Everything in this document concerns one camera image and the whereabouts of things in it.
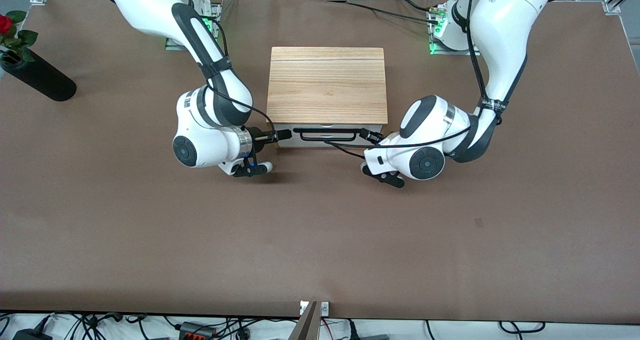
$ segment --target drawer handle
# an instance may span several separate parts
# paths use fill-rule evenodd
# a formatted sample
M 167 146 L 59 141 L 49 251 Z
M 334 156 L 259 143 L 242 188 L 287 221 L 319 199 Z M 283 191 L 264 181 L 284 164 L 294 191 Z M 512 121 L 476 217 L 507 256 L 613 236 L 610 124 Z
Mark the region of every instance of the drawer handle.
M 337 142 L 353 142 L 360 133 L 360 129 L 331 129 L 331 128 L 293 128 L 294 133 L 300 134 L 305 142 L 322 142 L 327 138 Z M 319 137 L 306 137 L 305 133 L 320 133 Z M 334 137 L 332 134 L 350 133 L 349 137 Z

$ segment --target drawer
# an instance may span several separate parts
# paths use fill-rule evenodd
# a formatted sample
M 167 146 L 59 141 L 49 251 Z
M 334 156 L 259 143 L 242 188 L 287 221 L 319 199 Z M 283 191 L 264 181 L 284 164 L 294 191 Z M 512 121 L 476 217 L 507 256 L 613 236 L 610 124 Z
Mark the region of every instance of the drawer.
M 325 139 L 345 144 L 370 146 L 371 143 L 360 138 L 359 133 L 355 134 L 355 140 L 349 141 L 350 138 L 354 137 L 354 133 L 348 130 L 366 128 L 371 131 L 382 131 L 381 124 L 274 124 L 274 126 L 276 130 L 288 129 L 291 131 L 291 139 L 279 141 L 279 147 L 332 147 L 323 142 Z

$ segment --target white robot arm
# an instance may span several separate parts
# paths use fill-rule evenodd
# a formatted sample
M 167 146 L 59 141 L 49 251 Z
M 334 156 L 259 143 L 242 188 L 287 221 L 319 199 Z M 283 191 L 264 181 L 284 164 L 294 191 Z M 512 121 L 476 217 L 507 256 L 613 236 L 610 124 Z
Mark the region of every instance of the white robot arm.
M 446 9 L 446 23 L 436 36 L 452 49 L 473 46 L 466 23 L 471 9 L 471 36 L 489 69 L 486 94 L 473 113 L 434 95 L 414 102 L 399 132 L 364 151 L 362 171 L 402 187 L 398 172 L 412 179 L 432 179 L 441 173 L 446 156 L 460 163 L 482 156 L 524 69 L 531 26 L 547 1 L 471 0 L 469 7 L 469 0 L 450 0 L 441 6 Z
M 272 165 L 258 163 L 256 153 L 291 134 L 243 126 L 253 109 L 251 93 L 190 0 L 115 1 L 134 28 L 183 44 L 205 76 L 205 86 L 178 99 L 176 158 L 189 167 L 218 165 L 234 176 L 269 172 Z M 379 144 L 364 152 L 362 171 L 402 187 L 400 174 L 418 180 L 434 178 L 441 173 L 446 156 L 461 163 L 482 156 L 524 69 L 531 26 L 547 1 L 450 0 L 442 5 L 445 20 L 435 36 L 452 49 L 470 49 L 475 42 L 487 63 L 486 87 L 478 77 L 480 101 L 473 113 L 466 113 L 435 95 L 419 99 L 404 115 L 399 132 L 378 138 Z
M 218 165 L 234 176 L 265 174 L 269 162 L 258 163 L 265 144 L 290 137 L 286 132 L 245 128 L 253 99 L 194 10 L 191 0 L 114 0 L 135 29 L 184 45 L 198 63 L 206 85 L 178 99 L 178 131 L 173 151 L 187 167 Z

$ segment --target table surface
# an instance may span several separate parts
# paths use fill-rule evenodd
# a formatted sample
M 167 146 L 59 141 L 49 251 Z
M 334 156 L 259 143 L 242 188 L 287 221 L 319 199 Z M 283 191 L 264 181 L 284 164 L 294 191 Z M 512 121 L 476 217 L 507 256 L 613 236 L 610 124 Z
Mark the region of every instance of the table surface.
M 273 46 L 384 48 L 390 130 L 428 94 L 478 98 L 469 59 L 429 55 L 417 22 L 236 0 L 223 25 L 258 108 Z M 26 28 L 78 93 L 0 82 L 0 308 L 638 322 L 640 76 L 599 3 L 546 7 L 487 153 L 401 190 L 334 149 L 270 147 L 251 179 L 183 167 L 176 99 L 204 82 L 186 52 L 105 0 L 49 0 Z

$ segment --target flower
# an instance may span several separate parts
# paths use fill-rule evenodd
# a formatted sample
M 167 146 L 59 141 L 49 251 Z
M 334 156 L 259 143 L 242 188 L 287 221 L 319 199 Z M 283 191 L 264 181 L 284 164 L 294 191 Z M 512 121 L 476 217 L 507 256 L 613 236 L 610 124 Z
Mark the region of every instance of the flower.
M 0 14 L 0 34 L 7 34 L 12 24 L 11 18 Z

